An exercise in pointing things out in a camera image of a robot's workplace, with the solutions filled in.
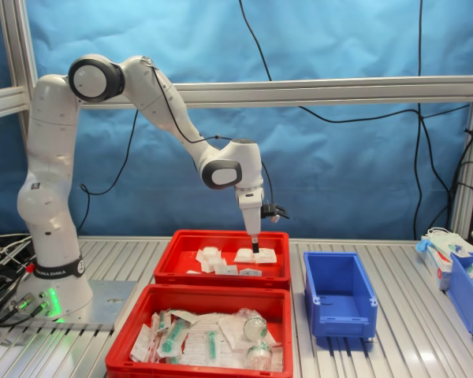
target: metal table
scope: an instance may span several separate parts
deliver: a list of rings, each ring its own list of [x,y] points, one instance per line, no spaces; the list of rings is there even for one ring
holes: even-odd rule
[[[13,328],[0,345],[0,376],[102,377],[105,356],[169,238],[83,237],[93,280],[136,280],[138,288],[115,332]],[[473,378],[473,337],[453,304],[434,288],[412,242],[292,239],[294,376],[303,378]],[[304,250],[356,251],[378,296],[377,335],[312,339],[304,308]]]

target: small bottle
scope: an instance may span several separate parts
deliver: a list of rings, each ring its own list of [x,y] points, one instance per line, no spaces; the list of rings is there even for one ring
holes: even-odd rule
[[[259,371],[268,371],[271,368],[271,349],[261,342],[251,346],[247,351],[248,368]]]
[[[262,317],[249,317],[244,324],[244,335],[251,341],[262,340],[267,333],[266,321]]]

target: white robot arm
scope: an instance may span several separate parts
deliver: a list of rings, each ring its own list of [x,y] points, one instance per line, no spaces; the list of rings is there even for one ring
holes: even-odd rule
[[[101,55],[81,57],[68,76],[39,80],[30,110],[28,176],[17,208],[32,235],[36,267],[34,276],[19,285],[17,295],[45,298],[49,308],[41,317],[73,312],[91,300],[68,207],[77,119],[83,102],[102,102],[120,94],[153,125],[179,139],[209,188],[235,187],[255,252],[262,216],[277,215],[276,210],[268,211],[269,206],[262,208],[262,165],[256,143],[232,139],[222,150],[212,147],[193,126],[175,86],[148,57],[131,57],[121,64]]]

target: red crate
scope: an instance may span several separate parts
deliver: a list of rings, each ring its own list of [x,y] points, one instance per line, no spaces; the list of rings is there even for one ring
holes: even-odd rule
[[[133,362],[129,358],[142,324],[151,325],[153,312],[185,309],[193,313],[236,313],[255,309],[265,319],[270,333],[282,343],[283,372]],[[154,284],[145,287],[105,359],[107,376],[181,378],[289,378],[292,377],[291,301],[289,292],[276,289],[204,287]]]
[[[216,246],[222,251],[222,257],[228,265],[240,248],[251,248],[251,238],[241,231],[206,231],[180,230],[174,235],[155,270],[155,282],[158,284],[202,285],[226,287],[268,287],[289,289],[291,273],[289,271],[289,237],[284,232],[261,232],[259,246],[273,248],[277,255],[275,264],[236,263],[238,270],[251,268],[263,272],[255,276],[223,276],[212,273],[189,274],[188,270],[201,272],[196,260],[198,249]]]

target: blue crate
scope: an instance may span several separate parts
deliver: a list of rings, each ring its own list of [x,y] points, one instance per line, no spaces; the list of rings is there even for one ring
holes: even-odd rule
[[[304,252],[304,259],[312,335],[374,337],[377,297],[357,254]]]
[[[473,263],[473,254],[469,258],[452,257],[449,297],[467,330],[473,335],[473,281],[466,273],[466,268]]]

